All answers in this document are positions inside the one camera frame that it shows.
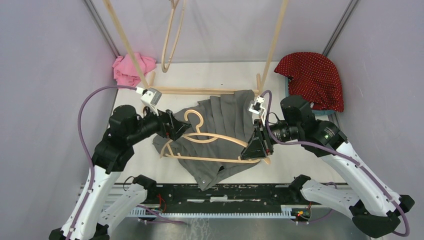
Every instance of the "red fabric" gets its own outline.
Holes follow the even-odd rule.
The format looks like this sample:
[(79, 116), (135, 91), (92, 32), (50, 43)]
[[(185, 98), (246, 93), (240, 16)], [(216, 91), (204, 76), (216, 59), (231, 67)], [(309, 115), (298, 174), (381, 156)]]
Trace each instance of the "red fabric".
[(290, 95), (314, 103), (314, 110), (343, 112), (342, 81), (330, 59), (316, 52), (295, 52), (281, 59), (274, 72), (291, 79)]

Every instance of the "white bracket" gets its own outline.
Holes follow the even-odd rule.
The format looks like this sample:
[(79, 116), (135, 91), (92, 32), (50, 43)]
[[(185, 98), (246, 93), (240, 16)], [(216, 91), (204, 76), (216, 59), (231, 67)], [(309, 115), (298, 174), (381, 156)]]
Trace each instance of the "white bracket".
[(257, 96), (255, 101), (251, 101), (249, 105), (249, 112), (259, 115), (262, 123), (265, 124), (267, 118), (267, 109), (263, 106), (265, 98)]
[(159, 115), (158, 109), (156, 108), (156, 105), (158, 104), (159, 100), (162, 97), (162, 93), (153, 87), (150, 87), (149, 89), (144, 89), (142, 87), (137, 87), (136, 92), (138, 94), (141, 94), (141, 102), (146, 106), (149, 107), (154, 114)]

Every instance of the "clothing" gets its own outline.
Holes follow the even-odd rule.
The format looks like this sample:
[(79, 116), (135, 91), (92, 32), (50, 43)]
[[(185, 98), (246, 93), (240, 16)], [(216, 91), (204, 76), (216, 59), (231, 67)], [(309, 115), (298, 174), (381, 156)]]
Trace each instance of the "clothing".
[(281, 59), (274, 72), (290, 79), (288, 92), (300, 95), (313, 110), (343, 112), (342, 81), (334, 63), (316, 52), (295, 52)]
[[(216, 133), (248, 142), (253, 134), (252, 113), (248, 111), (248, 108), (254, 96), (252, 90), (236, 91), (234, 94), (223, 94), (221, 97), (211, 96), (210, 99), (199, 101), (197, 106), (175, 113), (175, 118), (184, 121), (186, 110), (193, 109), (203, 116), (204, 123), (200, 127), (202, 133)], [(185, 133), (195, 133), (199, 118), (190, 113), (188, 121), (191, 128)], [(199, 140), (209, 139), (207, 136), (192, 137)], [(167, 141), (160, 136), (153, 139), (153, 145), (158, 153)], [(174, 154), (219, 159), (237, 159), (243, 150), (241, 145), (220, 138), (211, 143), (195, 143), (181, 137), (173, 141), (170, 146)], [(257, 164), (188, 159), (178, 161), (194, 177), (202, 191)]]
[[(134, 55), (144, 76), (156, 68), (156, 60), (154, 58), (141, 56), (138, 52), (134, 52)], [(112, 67), (113, 78), (117, 81), (118, 85), (136, 87), (141, 82), (136, 67), (128, 54), (125, 57), (118, 56)]]

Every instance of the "white table surface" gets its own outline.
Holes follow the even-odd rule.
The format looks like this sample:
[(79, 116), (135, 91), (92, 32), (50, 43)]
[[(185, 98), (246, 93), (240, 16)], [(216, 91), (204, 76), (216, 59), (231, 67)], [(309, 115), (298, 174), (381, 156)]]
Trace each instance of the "white table surface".
[[(280, 119), (283, 114), (280, 101), (286, 96), (284, 77), (274, 73), (277, 62), (272, 62), (264, 89), (272, 91), (271, 111)], [(157, 65), (154, 86), (167, 87), (203, 87), (228, 89), (256, 89), (256, 74), (262, 74), (264, 62), (206, 62), (206, 63), (172, 63), (167, 73)], [(209, 99), (208, 95), (163, 94), (157, 108), (174, 113), (183, 108), (197, 105), (197, 101)], [(142, 113), (140, 95), (133, 90), (120, 89), (116, 96), (114, 108), (120, 105), (132, 105), (137, 113)], [(122, 183), (129, 176), (143, 174), (158, 183), (195, 183), (193, 176), (183, 168), (177, 159), (159, 158), (152, 145), (155, 136), (151, 136), (134, 146), (134, 156), (128, 161), (125, 170), (117, 180)], [(270, 156), (271, 164), (261, 161), (258, 165), (233, 175), (221, 183), (291, 183), (300, 174), (325, 183), (345, 183), (342, 177), (330, 166), (300, 145), (274, 146)]]

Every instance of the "wire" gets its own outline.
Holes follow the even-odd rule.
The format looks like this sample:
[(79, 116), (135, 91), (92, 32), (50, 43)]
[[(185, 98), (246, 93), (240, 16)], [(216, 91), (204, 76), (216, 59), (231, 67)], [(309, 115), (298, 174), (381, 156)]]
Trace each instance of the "wire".
[[(270, 90), (266, 90), (264, 91), (260, 96), (264, 97), (266, 94), (269, 94), (269, 100), (268, 100), (268, 106), (267, 106), (267, 113), (270, 112), (271, 109), (271, 102), (273, 99), (273, 94), (271, 93)], [(277, 139), (276, 136), (274, 136), (274, 134), (271, 132), (270, 129), (270, 124), (268, 122), (269, 119), (269, 114), (266, 115), (266, 121), (265, 121), (265, 125), (266, 125), (266, 129), (268, 130), (269, 136), (278, 144), (281, 145), (307, 145), (307, 146), (311, 146), (317, 149), (321, 149), (324, 150), (330, 154), (342, 157), (346, 160), (351, 161), (353, 164), (355, 164), (359, 169), (361, 169), (373, 182), (374, 184), (383, 192), (383, 194), (388, 198), (388, 200), (394, 205), (394, 207), (399, 211), (402, 220), (403, 220), (403, 224), (405, 225), (405, 233), (400, 233), (397, 231), (393, 231), (393, 234), (397, 235), (397, 236), (401, 236), (401, 237), (407, 237), (410, 234), (410, 225), (407, 219), (407, 216), (405, 215), (405, 212), (402, 210), (401, 206), (399, 206), (399, 204), (394, 201), (394, 199), (392, 198), (392, 196), (390, 195), (390, 193), (384, 188), (384, 186), (382, 186), (379, 181), (373, 176), (373, 174), (371, 174), (370, 171), (368, 171), (364, 166), (362, 166), (358, 161), (356, 161), (355, 159), (353, 159), (352, 157), (345, 155), (343, 153), (340, 153), (336, 150), (330, 149), (328, 147), (325, 146), (321, 146), (318, 145), (316, 143), (313, 142), (308, 142), (308, 141), (295, 141), (295, 142), (282, 142), (280, 140)], [(333, 211), (329, 212), (327, 215), (325, 215), (324, 217), (328, 217)]]
[(150, 208), (143, 206), (143, 205), (137, 205), (138, 208), (142, 208), (145, 209), (146, 211), (148, 211), (149, 213), (155, 215), (156, 217), (162, 219), (163, 221), (151, 221), (148, 223), (161, 223), (161, 224), (176, 224), (176, 225), (182, 225), (182, 224), (186, 224), (184, 221), (177, 221), (177, 220), (169, 220), (167, 218), (164, 218), (163, 216), (159, 215), (157, 212), (151, 210)]
[[(81, 118), (82, 118), (82, 115), (83, 115), (84, 107), (86, 106), (87, 102), (98, 92), (101, 92), (101, 91), (106, 90), (106, 89), (117, 89), (117, 88), (137, 90), (137, 88), (133, 87), (133, 86), (124, 86), (124, 85), (104, 86), (104, 87), (101, 87), (101, 88), (93, 91), (90, 95), (88, 95), (88, 97), (82, 102), (81, 107), (79, 108), (78, 119), (77, 119), (78, 135), (79, 135), (79, 140), (81, 141), (82, 148), (84, 149), (85, 156), (87, 157), (87, 160), (88, 160), (90, 179), (89, 179), (89, 182), (88, 182), (88, 191), (85, 192), (84, 198), (82, 199), (81, 204), (79, 205), (79, 208), (75, 213), (75, 217), (73, 218), (73, 221), (70, 224), (69, 229), (75, 228), (75, 225), (77, 224), (78, 218), (80, 217), (81, 211), (83, 210), (84, 206), (86, 205), (87, 199), (89, 198), (90, 191), (93, 189), (93, 183), (94, 183), (94, 177), (95, 177), (93, 161), (92, 161), (92, 158), (90, 156), (89, 149), (87, 148), (86, 142), (84, 141), (83, 131), (82, 131), (82, 128), (81, 128)], [(69, 231), (66, 235), (65, 240), (69, 240), (71, 235), (72, 235), (72, 231)]]
[(268, 114), (274, 114), (275, 118), (277, 119), (277, 122), (280, 120), (279, 117), (277, 116), (277, 114), (275, 112), (270, 112)]
[(164, 213), (167, 210), (167, 203), (165, 202), (165, 199), (162, 198), (161, 194), (158, 194), (157, 196), (159, 197), (159, 208), (161, 208), (161, 202), (165, 205), (162, 210), (162, 213)]
[(125, 179), (125, 181), (123, 181), (122, 188), (123, 188), (123, 190), (124, 190), (125, 192), (127, 191), (127, 190), (125, 189), (125, 184), (127, 183), (127, 181), (128, 181), (130, 178), (135, 179), (135, 177), (134, 177), (134, 176), (129, 176), (127, 179)]

